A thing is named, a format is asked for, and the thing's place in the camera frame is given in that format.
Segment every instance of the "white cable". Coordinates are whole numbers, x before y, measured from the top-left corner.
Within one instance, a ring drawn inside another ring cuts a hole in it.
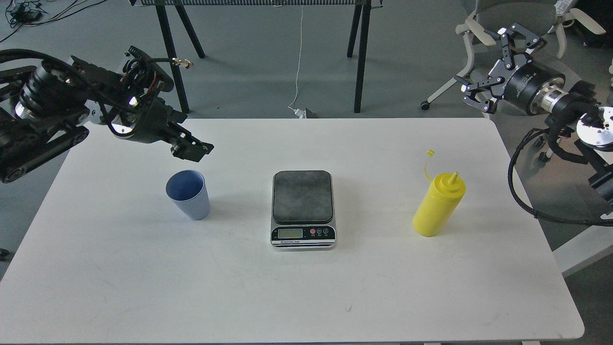
[[[292,108],[292,105],[296,103],[296,99],[298,99],[298,73],[300,73],[300,59],[302,58],[302,19],[305,15],[305,6],[302,5],[302,12],[300,13],[300,53],[298,53],[298,71],[296,71],[296,96],[294,100],[287,106],[288,108],[294,111],[294,114],[298,112],[298,109]]]

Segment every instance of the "gray chair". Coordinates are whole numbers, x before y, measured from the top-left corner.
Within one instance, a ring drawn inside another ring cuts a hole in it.
[[[530,50],[528,53],[533,54],[536,61],[564,73],[566,85],[569,87],[574,85],[580,80],[579,76],[560,61],[566,50],[566,36],[562,23],[575,19],[595,34],[603,34],[604,29],[577,9],[571,9],[564,15],[557,15],[555,2],[556,0],[477,0],[474,11],[455,29],[456,34],[462,35],[466,48],[466,66],[457,75],[473,82],[487,78],[488,72],[501,57],[501,48],[500,43],[494,41],[486,31],[495,33],[500,28],[520,23],[539,36],[545,35],[552,28],[555,30],[559,45],[556,56]],[[430,104],[455,83],[457,81],[454,78],[449,79],[421,103],[422,110],[428,110]]]

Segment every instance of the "plastic cup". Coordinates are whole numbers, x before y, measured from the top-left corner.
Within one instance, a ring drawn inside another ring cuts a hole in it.
[[[193,220],[203,219],[211,212],[204,176],[195,170],[174,174],[166,183],[166,194]]]

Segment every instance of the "wire bundle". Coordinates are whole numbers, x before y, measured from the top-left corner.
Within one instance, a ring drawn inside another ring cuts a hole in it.
[[[513,153],[513,156],[511,156],[511,161],[509,162],[509,169],[507,171],[507,180],[508,180],[508,184],[509,184],[509,189],[511,191],[511,195],[513,196],[513,199],[515,199],[515,202],[517,202],[517,204],[522,209],[524,209],[529,214],[533,215],[534,218],[536,218],[536,219],[548,220],[548,221],[553,222],[553,223],[579,224],[579,225],[600,225],[602,227],[613,227],[613,219],[603,219],[603,220],[584,219],[584,220],[579,220],[579,219],[561,218],[561,217],[557,217],[557,216],[554,216],[554,215],[543,213],[541,211],[537,211],[536,209],[533,209],[532,207],[530,207],[528,204],[524,203],[519,198],[519,195],[517,195],[517,192],[515,191],[515,186],[514,186],[514,183],[513,183],[513,167],[517,163],[517,158],[519,157],[519,153],[521,152],[521,150],[530,141],[536,139],[541,134],[549,134],[549,129],[540,130],[538,128],[533,128],[532,130],[530,130],[524,136],[522,141],[519,143],[519,145],[515,149],[515,152]]]
[[[78,7],[79,5],[82,5],[84,3],[86,3],[88,0],[74,0],[70,5],[68,5],[68,7],[66,7],[64,10],[60,11],[60,13],[52,16],[51,18],[49,18],[48,20],[45,21],[41,21],[38,23],[33,23],[30,21],[20,21],[18,18],[15,18],[13,16],[11,16],[11,18],[9,18],[9,14],[11,14],[11,12],[13,12],[15,9],[18,9],[19,7],[22,7],[23,10],[25,11],[30,11],[30,12],[22,12],[22,13],[30,13],[29,15],[32,15],[31,12],[38,12],[39,15],[42,15],[43,13],[47,14],[48,12],[41,9],[40,8],[40,0],[24,0],[22,2],[17,2],[16,0],[11,0],[9,2],[9,5],[6,7],[5,11],[4,11],[4,15],[6,17],[7,22],[9,23],[11,28],[17,27],[17,29],[15,29],[11,34],[9,34],[8,36],[6,36],[5,38],[3,38],[2,40],[0,40],[0,43],[6,41],[10,36],[13,36],[22,26],[28,26],[28,27],[35,27],[35,26],[40,26],[43,24],[48,24],[48,23],[53,23],[54,21],[59,21],[65,18],[70,17],[71,15],[75,15],[89,7],[95,6],[95,5],[99,5],[102,4],[103,2],[107,2],[107,0],[100,0],[98,2],[95,2],[94,4],[90,4],[87,5],[85,7],[82,7],[78,10],[75,10],[73,12],[70,12],[71,10],[74,10],[76,7]]]

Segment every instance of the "power cord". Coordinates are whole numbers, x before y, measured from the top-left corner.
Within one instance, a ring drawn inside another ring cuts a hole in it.
[[[540,130],[538,128],[531,129],[524,136],[522,141],[519,143],[519,145],[515,149],[515,153],[513,153],[513,156],[511,156],[511,161],[509,162],[509,169],[507,171],[507,180],[509,182],[509,189],[511,190],[511,195],[513,196],[513,199],[515,199],[515,202],[517,202],[517,204],[522,209],[524,209],[529,214],[533,215],[534,218],[536,218],[536,219],[548,220],[548,221],[553,222],[553,223],[579,224],[579,225],[600,225],[602,227],[613,227],[613,219],[576,220],[576,219],[560,218],[560,217],[556,217],[556,216],[553,216],[553,215],[549,215],[549,214],[537,211],[537,210],[533,209],[532,207],[528,206],[526,203],[524,203],[519,198],[519,196],[517,195],[517,192],[515,191],[515,186],[513,186],[513,167],[517,163],[517,157],[519,157],[519,153],[521,152],[521,150],[530,141],[536,139],[541,134],[547,134],[548,132],[549,132],[549,129],[545,129],[545,130]]]
[[[305,15],[305,6],[302,5],[301,7],[302,10],[300,12],[300,52],[298,53],[298,70],[296,71],[296,95],[294,96],[294,100],[287,106],[294,111],[294,114],[296,116],[299,116],[299,114],[300,116],[305,114],[304,110],[292,108],[294,103],[296,103],[296,99],[298,99],[298,74],[300,73],[300,60],[302,59],[302,20],[304,19]]]
[[[107,2],[107,0],[101,0],[91,5],[87,5],[81,9],[78,9],[72,13],[67,14],[68,11],[74,9],[75,7],[86,3],[87,0],[74,0],[70,5],[68,5],[64,10],[60,11],[60,13],[52,16],[48,20],[35,23],[40,19],[43,13],[48,14],[47,11],[41,8],[40,0],[25,0],[22,2],[16,2],[15,0],[11,0],[9,5],[6,7],[4,11],[4,15],[6,17],[7,22],[9,23],[11,28],[17,27],[12,33],[8,36],[0,40],[0,43],[6,41],[9,37],[13,36],[22,26],[35,27],[40,26],[47,23],[53,23],[54,21],[59,21],[65,18],[70,17],[71,15],[77,14],[89,7],[102,4],[103,2]]]

